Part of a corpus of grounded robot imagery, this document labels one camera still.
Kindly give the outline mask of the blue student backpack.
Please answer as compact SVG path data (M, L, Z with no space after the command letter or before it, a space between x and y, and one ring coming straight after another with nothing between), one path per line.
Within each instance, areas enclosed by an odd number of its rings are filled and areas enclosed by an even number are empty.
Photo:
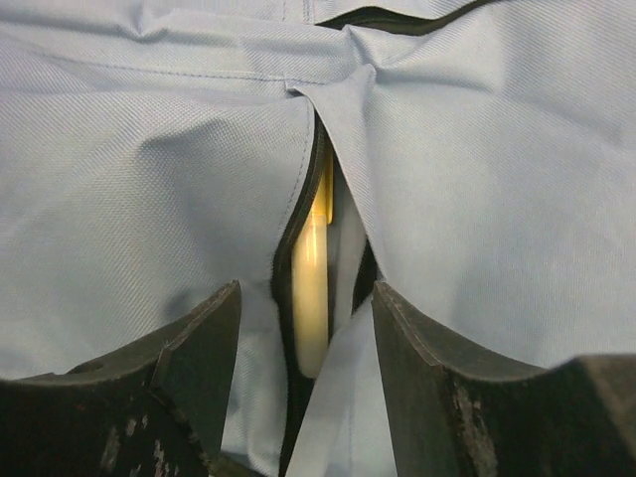
M392 476L369 302L548 366L635 348L635 5L374 1L1 5L1 374L72 367L237 279L223 448L279 469L273 268L325 131L336 333L293 476Z

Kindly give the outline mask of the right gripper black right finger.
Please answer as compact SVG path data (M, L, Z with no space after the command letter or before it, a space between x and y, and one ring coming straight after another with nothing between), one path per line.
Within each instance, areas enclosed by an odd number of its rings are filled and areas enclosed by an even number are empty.
M542 369L459 335L383 282L372 306L399 475L634 474L633 355Z

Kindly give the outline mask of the yellow highlighter marker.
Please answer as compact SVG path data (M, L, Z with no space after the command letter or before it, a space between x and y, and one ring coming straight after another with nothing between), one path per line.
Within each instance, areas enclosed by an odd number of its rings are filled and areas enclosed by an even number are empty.
M300 373L318 377L329 343L328 227L333 220L331 146L291 256L292 318L295 354Z

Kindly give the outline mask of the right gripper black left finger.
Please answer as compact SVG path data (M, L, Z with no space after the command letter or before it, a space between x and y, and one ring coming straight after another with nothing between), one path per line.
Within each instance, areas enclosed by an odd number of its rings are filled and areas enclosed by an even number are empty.
M221 443L239 337L237 282L63 375L1 384L5 476L239 476Z

